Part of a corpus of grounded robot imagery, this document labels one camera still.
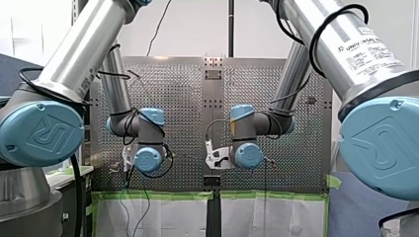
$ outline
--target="metal frame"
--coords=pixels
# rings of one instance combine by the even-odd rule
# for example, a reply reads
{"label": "metal frame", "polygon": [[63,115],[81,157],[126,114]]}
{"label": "metal frame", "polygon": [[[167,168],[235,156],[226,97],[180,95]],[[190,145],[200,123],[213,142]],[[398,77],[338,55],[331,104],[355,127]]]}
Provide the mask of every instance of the metal frame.
{"label": "metal frame", "polygon": [[[126,57],[124,58],[124,63],[126,65],[126,69],[130,66],[137,66],[137,67],[141,67],[141,65],[143,65],[143,67],[152,67],[152,66],[170,66],[170,65],[174,65],[176,66],[177,70],[182,70],[182,68],[187,67],[188,65],[194,65],[196,66],[197,70],[200,70],[201,73],[198,76],[198,74],[195,74],[196,76],[198,76],[199,78],[197,78],[197,80],[201,81],[201,101],[200,102],[194,102],[196,103],[196,105],[201,105],[201,142],[200,143],[200,147],[202,147],[200,154],[201,157],[197,157],[197,159],[200,159],[200,167],[192,167],[192,166],[185,166],[185,167],[178,167],[177,169],[186,169],[185,171],[180,171],[180,170],[175,170],[175,173],[179,173],[179,172],[189,172],[189,174],[191,174],[192,172],[195,172],[192,176],[196,177],[196,176],[200,176],[200,179],[196,179],[194,178],[193,180],[196,182],[200,182],[199,184],[195,184],[193,187],[189,186],[187,187],[182,187],[183,184],[181,184],[181,180],[179,180],[179,182],[175,182],[175,183],[171,183],[173,186],[172,187],[168,187],[168,185],[165,186],[160,186],[159,182],[165,182],[163,180],[161,181],[146,181],[146,184],[149,185],[150,187],[152,187],[154,190],[162,190],[162,191],[168,191],[168,192],[187,192],[187,191],[202,191],[202,190],[251,190],[251,189],[259,189],[259,190],[263,190],[264,189],[264,185],[263,183],[261,183],[261,180],[259,179],[259,183],[257,183],[256,185],[253,186],[248,186],[248,187],[233,187],[232,185],[229,186],[225,186],[225,181],[227,180],[231,180],[232,178],[229,176],[226,176],[226,172],[220,172],[220,171],[214,171],[208,168],[208,166],[205,164],[205,157],[206,157],[206,149],[205,149],[205,143],[204,143],[204,132],[205,129],[207,127],[207,124],[210,123],[213,119],[224,119],[224,118],[228,118],[226,116],[226,111],[228,111],[230,108],[226,108],[226,99],[228,96],[224,95],[225,93],[229,93],[226,92],[226,88],[225,88],[225,84],[229,83],[228,78],[225,78],[226,76],[228,76],[228,71],[229,68],[231,69],[231,67],[234,66],[240,66],[244,69],[246,69],[246,67],[253,67],[259,69],[263,71],[264,68],[274,68],[274,72],[270,72],[272,74],[272,76],[274,76],[273,78],[270,79],[270,85],[273,85],[272,90],[276,89],[276,86],[274,85],[277,81],[276,81],[276,76],[278,73],[278,80],[279,80],[279,75],[281,73],[281,68],[284,66],[285,61],[283,59],[237,59],[237,58],[200,58],[200,57],[182,57],[182,58],[173,58],[173,57]],[[207,72],[211,70],[210,78],[206,78]],[[214,71],[219,71],[220,72],[220,77],[217,78],[216,76],[214,77],[213,75],[216,75],[216,73],[214,73]],[[320,164],[320,172],[319,173],[315,173],[318,174],[318,176],[321,176],[319,179],[321,179],[320,184],[317,185],[316,187],[301,187],[301,186],[295,186],[295,187],[276,187],[276,185],[278,184],[278,182],[276,183],[272,183],[268,185],[268,190],[272,190],[272,191],[285,191],[285,192],[295,192],[295,193],[307,193],[307,194],[319,194],[319,193],[327,193],[327,180],[326,180],[326,174],[329,174],[329,164],[330,164],[330,136],[331,136],[331,102],[332,102],[332,90],[331,87],[329,85],[329,83],[327,82],[327,80],[324,80],[318,76],[314,76],[312,78],[312,82],[311,83],[315,83],[315,86],[320,86],[322,87],[322,95],[317,95],[317,104],[316,106],[316,112],[317,114],[315,115],[317,121],[319,121],[315,126],[315,128],[313,129],[315,132],[320,131],[319,133],[317,133],[317,136],[320,136],[321,140],[323,141],[320,144],[318,144],[318,146],[320,146],[321,149],[321,164]],[[310,84],[308,85],[308,88],[306,89],[305,94],[303,93],[301,99],[302,100],[307,100],[307,95],[309,95],[310,92]],[[103,106],[104,104],[104,99],[101,98],[101,88],[100,88],[100,83],[98,83],[98,81],[95,81],[94,86],[92,87],[91,90],[91,102],[93,103],[93,108],[92,108],[92,113],[91,113],[91,118],[92,118],[92,140],[93,141],[99,141],[100,140],[100,132],[105,132],[104,129],[104,125],[103,124],[98,124],[98,118],[99,119],[103,119],[101,118],[103,115],[101,115],[100,113],[100,107]],[[133,105],[137,106],[137,100],[140,98],[141,95],[138,94],[134,94],[132,95],[133,98]],[[272,98],[273,94],[271,94],[270,92],[266,92],[266,95],[264,94],[263,97],[269,98],[269,100]],[[268,108],[268,105],[266,105],[266,107],[261,108],[260,104],[258,104],[259,110],[266,110]],[[211,130],[209,131],[211,137],[214,137],[214,149],[220,147],[221,145],[226,145],[225,142],[228,139],[221,139],[222,137],[224,137],[226,135],[226,130],[227,130],[228,124],[221,124],[221,123],[216,123],[214,125],[214,127],[211,128]],[[272,143],[271,146],[269,147],[274,147],[274,146],[278,146],[281,145],[282,139],[280,139],[279,141],[277,141],[277,143]],[[304,141],[298,141],[296,140],[295,142],[297,142],[297,144],[299,144],[300,146],[304,145]],[[92,164],[98,167],[98,171],[96,172],[100,172],[100,170],[106,166],[109,166],[110,164],[101,164],[101,156],[103,154],[101,154],[100,151],[100,144],[98,144],[98,142],[93,142],[92,143]],[[236,169],[236,171],[234,172],[238,172],[238,174],[242,175],[244,173],[246,173],[247,175],[244,176],[244,178],[254,178],[250,176],[250,172],[243,172],[243,171],[238,171]],[[275,173],[272,173],[272,170],[269,170],[268,172],[268,179],[272,179],[275,178]],[[260,175],[261,171],[259,169],[259,171],[255,172],[255,175]],[[107,183],[105,186],[102,187],[108,187],[108,190],[117,190],[120,189],[122,187],[122,184],[124,183],[124,175],[122,174],[122,172],[120,172],[119,174],[115,174],[116,178],[111,178],[111,179],[105,179],[103,181],[100,182],[105,182]],[[133,181],[133,188],[142,188],[142,178],[140,180],[135,180]]]}

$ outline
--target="pegboard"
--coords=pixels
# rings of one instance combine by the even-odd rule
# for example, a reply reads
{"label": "pegboard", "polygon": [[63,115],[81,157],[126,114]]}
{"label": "pegboard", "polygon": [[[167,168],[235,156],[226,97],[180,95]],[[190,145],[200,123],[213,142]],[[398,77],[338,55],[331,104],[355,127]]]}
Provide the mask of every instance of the pegboard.
{"label": "pegboard", "polygon": [[[171,192],[204,188],[203,176],[208,172],[204,130],[213,117],[209,118],[209,108],[203,106],[203,94],[207,98],[209,92],[222,92],[225,118],[228,118],[230,108],[237,104],[253,104],[257,110],[266,110],[285,64],[283,59],[225,58],[219,67],[223,83],[214,82],[209,90],[205,77],[208,67],[203,58],[126,57],[124,62],[126,70],[139,75],[128,81],[132,105],[164,110],[165,142],[175,153],[174,168],[166,177],[143,180],[134,175],[131,186],[141,189],[146,184],[154,190]],[[91,114],[92,163],[96,167],[93,188],[117,190],[124,185],[125,179],[122,139],[105,130],[109,114],[100,81],[94,83],[91,96],[92,101],[96,101]],[[315,105],[305,102],[308,96],[316,98]],[[330,157],[329,102],[331,89],[328,83],[319,77],[312,78],[296,110],[294,133],[277,141],[259,139],[266,156],[276,160],[277,168],[267,166],[266,176],[262,168],[253,173],[238,169],[222,172],[221,188],[261,190],[265,188],[266,178],[269,190],[319,193],[325,189]],[[219,133],[222,137],[216,139],[223,145],[229,144],[229,129],[220,126]]]}
{"label": "pegboard", "polygon": [[[270,59],[224,60],[224,116],[239,104],[251,104],[264,111],[276,91],[284,61]],[[323,193],[330,161],[331,88],[327,80],[313,74],[302,91],[295,109],[295,130],[279,140],[263,136],[258,142],[266,163],[257,170],[224,171],[221,186],[226,190],[275,190],[298,193]],[[307,102],[314,98],[315,103]],[[231,144],[229,126],[222,145]]]}

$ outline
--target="black cable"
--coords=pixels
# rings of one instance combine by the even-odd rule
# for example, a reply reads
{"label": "black cable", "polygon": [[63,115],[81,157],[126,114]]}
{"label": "black cable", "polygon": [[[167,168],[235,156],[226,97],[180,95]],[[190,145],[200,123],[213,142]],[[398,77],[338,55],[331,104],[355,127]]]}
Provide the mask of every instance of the black cable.
{"label": "black cable", "polygon": [[230,121],[227,119],[214,119],[212,120],[208,125],[207,125],[207,129],[206,129],[206,140],[210,140],[210,136],[209,136],[209,130],[210,127],[212,125],[214,125],[216,122],[225,122],[225,123],[229,123]]}
{"label": "black cable", "polygon": [[132,237],[135,236],[139,223],[141,223],[142,219],[144,219],[145,215],[148,213],[148,210],[151,207],[150,197],[148,196],[147,190],[145,189],[145,185],[143,185],[142,187],[144,189],[145,196],[147,197],[148,205],[147,205],[147,210],[145,211],[145,213],[141,216],[141,218],[139,218],[138,222],[136,222],[135,229],[133,230],[133,233],[132,233]]}
{"label": "black cable", "polygon": [[80,169],[77,163],[76,155],[73,154],[70,157],[71,165],[73,166],[74,171],[74,182],[76,185],[76,225],[74,236],[80,237],[81,234],[81,224],[83,219],[83,181],[80,175]]}
{"label": "black cable", "polygon": [[172,2],[172,0],[169,0],[166,4],[166,8],[164,9],[163,15],[161,16],[160,21],[157,24],[156,32],[154,33],[154,37],[151,39],[150,45],[148,46],[148,52],[147,52],[146,56],[150,55],[151,48],[153,47],[154,40],[156,40],[156,38],[157,38],[158,32],[160,30],[161,23],[163,22],[164,17],[166,16],[167,9],[169,8],[171,2]]}
{"label": "black cable", "polygon": [[126,142],[126,137],[129,136],[129,129],[132,126],[133,119],[135,119],[137,114],[138,114],[138,109],[132,108],[132,114],[130,118],[126,119],[126,122],[124,123],[123,144],[125,146],[131,145],[135,141],[135,137],[132,137],[129,142]]}
{"label": "black cable", "polygon": [[320,27],[315,31],[311,43],[310,43],[310,47],[308,49],[308,55],[310,58],[310,63],[314,69],[315,72],[317,72],[320,76],[326,78],[326,76],[324,75],[324,73],[320,70],[320,68],[317,66],[315,60],[314,60],[314,50],[317,47],[317,43],[320,40],[320,36],[321,34],[324,32],[324,30],[327,28],[327,26],[329,26],[330,23],[332,23],[336,18],[338,18],[340,15],[343,14],[347,14],[349,13],[348,10],[350,9],[358,9],[360,10],[363,14],[364,14],[364,22],[365,24],[368,23],[370,16],[368,13],[367,8],[365,8],[364,6],[360,5],[360,4],[349,4],[343,8],[341,8],[339,11],[334,12],[332,14],[330,14],[325,20],[324,22],[320,25]]}
{"label": "black cable", "polygon": [[132,166],[131,169],[129,170],[128,177],[127,177],[127,180],[126,180],[126,188],[128,190],[129,190],[129,187],[130,187],[130,180],[131,180],[131,177],[132,177],[132,174],[133,174],[133,170],[135,170],[134,166]]}
{"label": "black cable", "polygon": [[120,47],[121,47],[121,44],[120,43],[116,43],[116,44],[112,45],[112,47],[109,49],[108,53],[110,53],[110,52],[112,52],[115,49],[120,48]]}
{"label": "black cable", "polygon": [[98,74],[107,75],[107,76],[121,77],[123,80],[126,80],[126,81],[130,79],[130,76],[128,76],[126,74],[120,74],[120,73],[98,71]]}
{"label": "black cable", "polygon": [[392,219],[395,219],[395,218],[400,218],[400,217],[403,217],[403,216],[406,216],[406,215],[411,215],[411,214],[419,214],[419,207],[416,207],[416,208],[413,208],[413,209],[404,210],[404,211],[395,213],[393,215],[386,216],[385,218],[381,219],[378,222],[378,227],[379,228],[382,228],[382,226],[386,222],[388,222],[389,220],[392,220]]}
{"label": "black cable", "polygon": [[[121,47],[121,45],[119,43],[116,43],[116,44],[112,45],[112,47],[108,51],[108,54],[111,53],[112,51],[114,51],[115,49],[120,48],[120,47]],[[107,75],[107,76],[120,77],[120,78],[122,78],[123,80],[126,80],[126,81],[130,79],[130,76],[128,76],[126,74],[114,73],[114,72],[106,72],[106,71],[98,71],[98,73],[96,74],[96,77],[98,79],[102,79],[102,78],[99,77],[98,74]]]}
{"label": "black cable", "polygon": [[142,111],[138,111],[138,113],[143,118],[145,118],[148,122],[150,122],[151,124],[153,124],[153,126],[156,127],[161,132],[161,134],[163,134],[163,137],[166,136],[166,132],[164,132],[163,128],[161,128],[161,126],[159,124],[155,123],[151,118],[149,118],[148,116],[146,116]]}
{"label": "black cable", "polygon": [[288,99],[288,98],[290,98],[290,97],[293,97],[293,96],[296,96],[299,92],[301,92],[302,90],[304,90],[304,88],[307,86],[307,84],[308,84],[308,82],[309,82],[309,80],[310,80],[310,76],[307,78],[307,80],[300,86],[300,87],[298,87],[298,89],[296,89],[294,92],[292,92],[291,94],[289,94],[289,95],[287,95],[287,96],[283,96],[283,97],[280,97],[279,99],[275,99],[275,100],[273,100],[273,101],[271,101],[271,102],[269,102],[269,104],[274,104],[274,103],[276,103],[276,102],[279,102],[279,101],[283,101],[283,100],[285,100],[285,99]]}
{"label": "black cable", "polygon": [[48,97],[48,98],[53,99],[55,101],[59,101],[59,102],[61,102],[63,104],[69,104],[69,105],[73,105],[73,106],[77,106],[77,107],[82,107],[82,108],[86,108],[86,107],[89,107],[90,106],[90,104],[88,104],[88,103],[78,103],[78,102],[71,101],[68,98],[65,98],[65,97],[63,97],[61,95],[58,95],[58,94],[53,94],[49,90],[44,89],[43,87],[40,87],[40,86],[35,85],[25,75],[25,72],[31,72],[31,71],[43,71],[43,68],[42,67],[25,67],[25,68],[22,68],[18,72],[19,77],[21,78],[21,80],[23,82],[25,82],[26,84],[28,84],[35,92],[39,93],[40,95],[45,96],[45,97]]}
{"label": "black cable", "polygon": [[161,175],[150,176],[150,175],[145,174],[143,172],[139,172],[139,173],[141,173],[141,175],[143,175],[144,177],[146,177],[148,179],[160,179],[160,178],[164,177],[167,173],[169,173],[169,171],[173,168],[173,162],[174,162],[173,153],[172,153],[172,151],[170,151],[169,146],[167,144],[163,144],[163,146],[164,146],[164,149],[166,150],[166,158],[171,159],[169,168],[167,168],[167,170],[165,172],[163,172],[163,174],[161,174]]}
{"label": "black cable", "polygon": [[5,107],[10,101],[10,97],[0,97],[0,109]]}
{"label": "black cable", "polygon": [[301,44],[304,44],[304,42],[301,39],[298,39],[293,33],[287,31],[287,29],[284,27],[282,19],[281,19],[281,0],[278,1],[278,5],[277,5],[277,11],[276,11],[276,17],[277,17],[277,22],[278,25],[280,26],[281,30],[284,32],[284,34],[286,34],[289,38],[293,39],[296,42],[299,42]]}

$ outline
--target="silver robot arm segment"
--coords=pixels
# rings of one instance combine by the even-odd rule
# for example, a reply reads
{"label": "silver robot arm segment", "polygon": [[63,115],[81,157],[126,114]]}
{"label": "silver robot arm segment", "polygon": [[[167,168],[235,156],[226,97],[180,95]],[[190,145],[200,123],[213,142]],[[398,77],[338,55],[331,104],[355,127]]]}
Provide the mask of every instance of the silver robot arm segment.
{"label": "silver robot arm segment", "polygon": [[[105,67],[115,65],[117,70],[122,69],[118,51],[108,53],[109,49],[123,24],[130,23],[139,8],[149,2],[88,2],[39,78],[21,84],[7,105],[0,110],[2,160],[16,166],[44,167],[57,164],[74,154],[84,136],[81,119],[84,110],[81,102],[107,55],[109,60],[107,59]],[[110,88],[109,101],[122,99],[126,103],[112,104],[111,107],[128,108],[129,97],[127,94],[120,94],[121,90],[126,89],[126,85],[121,84],[118,88],[118,83],[107,82],[105,84]],[[154,113],[155,111],[145,110],[143,114],[154,117]],[[160,115],[162,112],[157,113],[159,125],[163,125],[164,118]],[[133,129],[128,131],[128,135],[137,136],[138,128],[135,125],[140,126],[139,123],[141,122],[133,123]],[[144,130],[147,130],[147,126],[149,124],[146,123]],[[157,140],[160,138],[152,139],[153,144]]]}
{"label": "silver robot arm segment", "polygon": [[339,0],[267,0],[289,20],[342,100],[340,150],[349,169],[393,198],[419,199],[419,101],[384,93],[419,79],[388,49],[365,19],[368,12]]}
{"label": "silver robot arm segment", "polygon": [[[117,47],[108,53],[102,67],[106,72],[124,74]],[[107,131],[122,137],[124,145],[129,145],[137,137],[138,151],[134,156],[134,167],[145,174],[158,170],[167,156],[163,145],[163,111],[155,108],[134,109],[130,104],[125,79],[106,74],[101,77],[111,115],[107,120]],[[126,137],[132,137],[131,141],[126,143]]]}

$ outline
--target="blue cover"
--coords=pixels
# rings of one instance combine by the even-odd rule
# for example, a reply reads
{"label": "blue cover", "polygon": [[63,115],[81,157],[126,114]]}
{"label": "blue cover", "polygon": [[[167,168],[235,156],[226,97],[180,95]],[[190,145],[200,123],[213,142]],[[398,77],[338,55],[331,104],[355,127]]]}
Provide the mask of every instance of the blue cover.
{"label": "blue cover", "polygon": [[353,109],[340,150],[367,186],[393,198],[419,199],[419,100],[385,97]]}
{"label": "blue cover", "polygon": [[238,105],[231,108],[230,119],[239,120],[255,113],[252,105]]}
{"label": "blue cover", "polygon": [[[140,111],[156,124],[164,125],[164,112],[162,110],[155,108],[142,108]],[[143,116],[140,116],[140,118],[148,121],[147,118],[144,118]]]}
{"label": "blue cover", "polygon": [[59,102],[27,103],[0,121],[0,155],[19,166],[45,167],[69,158],[84,137],[81,117]]}
{"label": "blue cover", "polygon": [[263,161],[261,148],[254,143],[245,143],[238,147],[235,152],[235,163],[243,169],[253,170],[260,166]]}
{"label": "blue cover", "polygon": [[163,159],[160,153],[151,147],[139,149],[135,154],[135,168],[143,173],[151,173],[160,168]]}

